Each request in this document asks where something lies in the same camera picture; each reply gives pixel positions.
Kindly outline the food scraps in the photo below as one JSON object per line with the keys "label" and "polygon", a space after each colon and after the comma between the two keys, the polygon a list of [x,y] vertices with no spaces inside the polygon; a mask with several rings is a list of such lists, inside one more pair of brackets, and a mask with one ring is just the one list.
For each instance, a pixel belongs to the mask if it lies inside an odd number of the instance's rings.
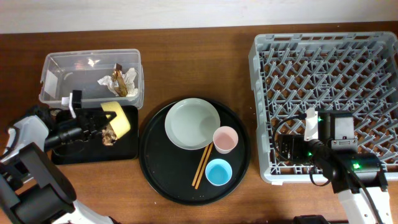
{"label": "food scraps", "polygon": [[118,140],[118,137],[110,124],[102,130],[101,136],[102,142],[105,146],[112,146]]}

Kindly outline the yellow bowl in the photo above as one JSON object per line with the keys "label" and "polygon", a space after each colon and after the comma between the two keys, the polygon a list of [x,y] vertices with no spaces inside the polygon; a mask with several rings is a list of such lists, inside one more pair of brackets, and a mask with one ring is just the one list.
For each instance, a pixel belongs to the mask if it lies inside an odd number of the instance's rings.
{"label": "yellow bowl", "polygon": [[113,134],[116,136],[116,139],[123,137],[130,130],[131,125],[121,105],[117,101],[110,101],[102,103],[101,108],[104,112],[116,113],[116,117],[112,118],[106,127],[108,129],[111,128]]}

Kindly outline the gold foil wrapper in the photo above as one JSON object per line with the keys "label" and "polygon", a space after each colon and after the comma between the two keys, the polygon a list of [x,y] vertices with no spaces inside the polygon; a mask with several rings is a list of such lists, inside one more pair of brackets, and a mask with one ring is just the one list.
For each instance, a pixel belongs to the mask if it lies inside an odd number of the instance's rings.
{"label": "gold foil wrapper", "polygon": [[125,97],[128,94],[127,86],[122,76],[122,66],[118,63],[114,66],[114,72],[112,74],[112,81],[114,82],[114,90],[115,92],[121,96]]}

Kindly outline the white tissue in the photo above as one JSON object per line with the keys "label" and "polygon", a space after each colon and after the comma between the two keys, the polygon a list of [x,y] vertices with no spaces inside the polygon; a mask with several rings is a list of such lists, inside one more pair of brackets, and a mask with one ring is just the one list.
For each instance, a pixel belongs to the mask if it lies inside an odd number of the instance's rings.
{"label": "white tissue", "polygon": [[[125,86],[125,91],[123,91],[119,86],[116,75],[119,75],[119,78],[122,78]],[[133,97],[136,96],[139,92],[134,83],[134,79],[136,77],[137,72],[135,68],[130,68],[126,73],[123,73],[120,70],[114,70],[112,75],[106,75],[103,78],[100,78],[97,82],[99,85],[106,86],[108,90],[116,96]]]}

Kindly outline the pink cup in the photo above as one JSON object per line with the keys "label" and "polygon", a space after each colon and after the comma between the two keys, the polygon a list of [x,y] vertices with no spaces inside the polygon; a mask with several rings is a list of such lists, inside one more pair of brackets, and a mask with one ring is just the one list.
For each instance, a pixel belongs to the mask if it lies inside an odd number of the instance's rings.
{"label": "pink cup", "polygon": [[221,154],[231,152],[237,146],[238,140],[236,130],[229,126],[221,126],[213,134],[214,147]]}

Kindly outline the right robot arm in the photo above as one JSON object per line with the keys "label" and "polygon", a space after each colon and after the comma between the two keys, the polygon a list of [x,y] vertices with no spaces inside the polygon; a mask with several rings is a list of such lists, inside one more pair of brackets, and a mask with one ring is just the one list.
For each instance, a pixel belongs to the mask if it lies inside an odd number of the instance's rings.
{"label": "right robot arm", "polygon": [[278,147],[292,151],[299,164],[322,170],[343,206],[349,223],[392,223],[388,183],[377,156],[354,151],[334,151],[323,142],[305,141],[302,135],[282,134]]}

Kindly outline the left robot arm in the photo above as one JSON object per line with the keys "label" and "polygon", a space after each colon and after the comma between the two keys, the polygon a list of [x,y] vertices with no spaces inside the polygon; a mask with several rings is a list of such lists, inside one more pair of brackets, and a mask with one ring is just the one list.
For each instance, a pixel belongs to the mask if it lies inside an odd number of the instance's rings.
{"label": "left robot arm", "polygon": [[65,124],[34,106],[7,129],[1,155],[1,208],[13,223],[115,223],[82,204],[47,152],[86,141],[116,117],[113,111],[78,109]]}

